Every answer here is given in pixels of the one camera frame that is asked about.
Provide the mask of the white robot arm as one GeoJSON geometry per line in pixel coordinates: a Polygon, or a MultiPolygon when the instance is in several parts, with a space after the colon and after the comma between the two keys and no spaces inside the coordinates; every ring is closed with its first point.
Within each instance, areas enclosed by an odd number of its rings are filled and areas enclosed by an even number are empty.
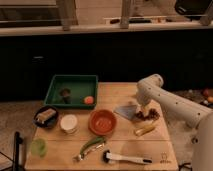
{"type": "Polygon", "coordinates": [[[170,93],[162,88],[163,78],[153,74],[137,83],[137,100],[147,105],[151,100],[172,111],[190,127],[197,129],[192,156],[192,171],[213,171],[213,109],[170,93]]]}

